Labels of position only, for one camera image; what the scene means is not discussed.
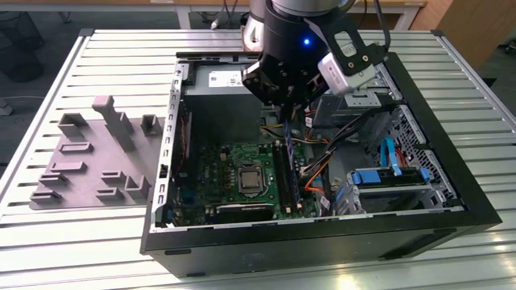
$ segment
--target wire bundle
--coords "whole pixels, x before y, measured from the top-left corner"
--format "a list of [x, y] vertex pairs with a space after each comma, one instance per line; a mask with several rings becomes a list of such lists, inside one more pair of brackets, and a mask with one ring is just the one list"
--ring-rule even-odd
[[319, 165], [319, 169], [318, 171], [314, 173], [314, 175], [311, 176], [311, 179], [306, 185], [306, 190], [312, 190], [312, 191], [316, 191], [316, 192], [322, 192], [323, 189], [322, 188], [315, 188], [311, 186], [311, 183], [314, 182], [315, 180], [315, 177], [322, 174], [324, 168], [328, 166], [328, 163], [330, 163], [330, 159], [332, 158], [332, 155], [338, 149], [338, 146], [339, 144], [346, 140], [348, 139], [352, 135], [355, 135], [355, 133], [360, 130], [360, 128], [363, 127], [364, 123], [367, 122], [368, 118], [372, 117], [374, 115], [376, 115], [378, 113], [382, 113], [382, 112], [388, 112], [391, 110], [394, 110], [398, 106], [399, 106], [400, 102], [396, 101], [395, 103], [387, 105], [387, 106], [383, 106], [382, 108], [375, 108], [375, 109], [370, 109], [368, 111], [366, 111], [366, 113], [363, 113], [359, 117], [356, 117], [340, 130], [339, 132], [336, 133], [336, 135], [334, 136], [334, 138], [330, 140], [330, 142], [327, 143], [327, 146], [324, 148], [324, 154], [323, 156], [316, 159], [304, 169], [303, 169], [303, 173], [306, 172], [311, 172]]

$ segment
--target desk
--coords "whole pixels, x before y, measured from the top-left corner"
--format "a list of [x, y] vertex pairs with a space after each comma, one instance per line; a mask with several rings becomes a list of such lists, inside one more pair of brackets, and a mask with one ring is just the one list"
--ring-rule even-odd
[[[400, 14], [396, 30], [408, 30], [420, 7], [427, 0], [382, 0], [386, 14]], [[4, 11], [174, 11], [178, 13], [180, 29], [191, 29], [191, 12], [222, 11], [223, 0], [4, 0], [0, 10]], [[250, 0], [239, 1], [236, 12], [250, 11]], [[350, 10], [364, 13], [364, 1], [359, 0]], [[368, 13], [376, 13], [372, 0], [368, 1]]]
[[[380, 31], [363, 31], [383, 43]], [[78, 38], [0, 179], [0, 287], [107, 289], [512, 289], [516, 250], [516, 122], [446, 38], [394, 31], [398, 52], [503, 224], [406, 260], [179, 280], [142, 256], [144, 207], [34, 211], [64, 113], [100, 118], [94, 95], [128, 117], [164, 117], [178, 51], [240, 51], [240, 30], [98, 30]]]

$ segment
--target floor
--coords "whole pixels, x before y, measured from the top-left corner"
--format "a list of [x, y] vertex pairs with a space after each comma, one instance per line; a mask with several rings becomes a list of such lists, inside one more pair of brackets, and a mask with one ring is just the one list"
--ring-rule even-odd
[[[72, 13], [72, 22], [63, 24], [58, 13], [31, 13], [38, 25], [46, 45], [38, 50], [38, 57], [44, 64], [44, 75], [30, 83], [14, 83], [0, 74], [0, 98], [16, 96], [44, 97], [56, 74], [67, 58], [82, 28], [104, 29], [179, 29], [175, 13]], [[238, 28], [240, 15], [236, 14], [231, 28]], [[203, 22], [202, 15], [191, 13], [192, 28], [210, 28], [210, 22]], [[503, 50], [496, 50], [482, 67], [482, 77], [496, 77], [492, 87], [495, 94], [516, 113], [516, 53], [506, 55]], [[0, 175], [6, 169], [18, 145], [24, 137], [26, 130], [32, 122], [34, 115], [40, 106], [40, 99], [8, 99], [14, 108], [11, 116], [0, 117]]]

